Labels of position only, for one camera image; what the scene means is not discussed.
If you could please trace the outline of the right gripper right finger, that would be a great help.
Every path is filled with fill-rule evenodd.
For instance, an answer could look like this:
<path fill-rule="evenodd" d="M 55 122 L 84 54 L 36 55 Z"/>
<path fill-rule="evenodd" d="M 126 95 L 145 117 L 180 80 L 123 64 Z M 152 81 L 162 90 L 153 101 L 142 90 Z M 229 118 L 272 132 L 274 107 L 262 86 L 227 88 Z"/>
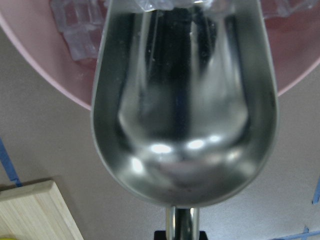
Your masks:
<path fill-rule="evenodd" d="M 208 236 L 205 231 L 201 230 L 199 232 L 199 240 L 208 240 Z"/>

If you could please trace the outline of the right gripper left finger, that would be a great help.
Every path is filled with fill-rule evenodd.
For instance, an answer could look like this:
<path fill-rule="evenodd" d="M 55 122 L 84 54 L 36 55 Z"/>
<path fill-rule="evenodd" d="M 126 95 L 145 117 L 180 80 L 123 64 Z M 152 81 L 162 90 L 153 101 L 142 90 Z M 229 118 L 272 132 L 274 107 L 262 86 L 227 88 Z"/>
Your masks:
<path fill-rule="evenodd" d="M 165 230 L 156 230 L 153 235 L 154 240 L 166 240 Z"/>

